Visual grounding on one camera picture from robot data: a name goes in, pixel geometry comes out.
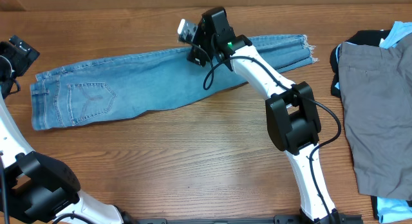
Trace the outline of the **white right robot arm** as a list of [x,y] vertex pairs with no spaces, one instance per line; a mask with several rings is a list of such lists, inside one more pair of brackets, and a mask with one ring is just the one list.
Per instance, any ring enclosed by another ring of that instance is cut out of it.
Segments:
[[311,87],[296,84],[279,74],[260,56],[252,41],[228,31],[221,34],[190,28],[179,31],[179,40],[192,45],[194,61],[202,64],[217,56],[219,65],[242,76],[265,100],[267,130],[273,144],[292,166],[301,196],[305,223],[338,223],[319,160],[321,123]]

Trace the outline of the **light blue denim jeans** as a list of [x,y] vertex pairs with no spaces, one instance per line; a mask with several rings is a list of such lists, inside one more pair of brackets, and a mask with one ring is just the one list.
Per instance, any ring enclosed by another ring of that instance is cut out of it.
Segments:
[[220,66],[210,89],[207,68],[187,60],[189,48],[77,62],[45,71],[30,86],[36,131],[134,118],[192,104],[245,79]]

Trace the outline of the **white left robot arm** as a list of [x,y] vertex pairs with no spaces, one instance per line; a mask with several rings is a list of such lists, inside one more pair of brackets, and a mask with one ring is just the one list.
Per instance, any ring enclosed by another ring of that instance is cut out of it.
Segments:
[[1,103],[1,212],[23,223],[136,223],[81,189],[62,161],[35,151]]

